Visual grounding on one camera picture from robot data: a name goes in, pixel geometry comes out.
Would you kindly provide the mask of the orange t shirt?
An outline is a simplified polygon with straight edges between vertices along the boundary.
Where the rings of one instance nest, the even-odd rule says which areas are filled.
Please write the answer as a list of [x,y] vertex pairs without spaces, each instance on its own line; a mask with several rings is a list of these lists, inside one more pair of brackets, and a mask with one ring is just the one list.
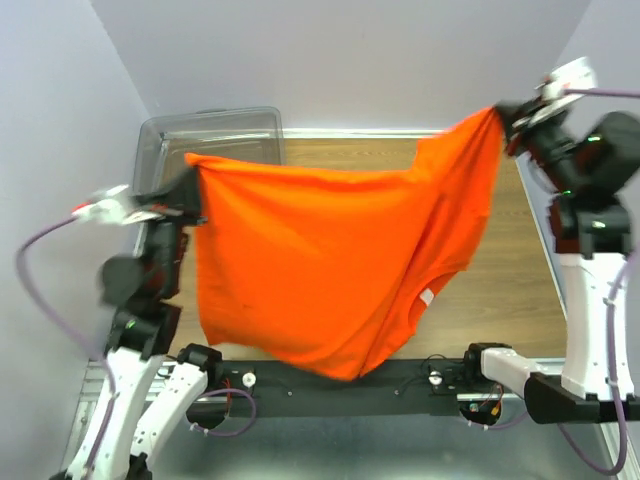
[[415,334],[471,263],[504,133],[493,108],[417,143],[411,165],[341,171],[195,153],[197,305],[212,345],[350,381]]

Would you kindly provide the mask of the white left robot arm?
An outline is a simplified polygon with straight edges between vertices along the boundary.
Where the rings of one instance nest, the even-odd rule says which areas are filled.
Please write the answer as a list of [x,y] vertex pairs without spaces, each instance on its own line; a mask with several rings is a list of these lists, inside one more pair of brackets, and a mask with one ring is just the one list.
[[102,362],[105,380],[86,434],[60,479],[149,479],[172,432],[201,395],[222,380],[221,354],[190,345],[153,401],[147,399],[174,339],[188,248],[185,230],[205,223],[198,171],[189,167],[147,194],[121,185],[94,194],[72,217],[105,225],[141,225],[138,250],[101,267],[101,300],[114,317]]

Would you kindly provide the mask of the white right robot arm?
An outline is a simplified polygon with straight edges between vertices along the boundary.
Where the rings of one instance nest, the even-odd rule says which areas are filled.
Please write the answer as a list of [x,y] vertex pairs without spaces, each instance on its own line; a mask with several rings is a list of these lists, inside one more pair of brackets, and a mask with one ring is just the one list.
[[639,120],[609,112],[575,139],[563,126],[565,114],[538,119],[541,111],[499,110],[508,154],[528,154],[556,189],[547,218],[565,288],[564,365],[553,374],[505,344],[472,344],[460,379],[474,392],[501,384],[538,424],[636,421],[625,313],[635,251],[619,192],[639,169]]

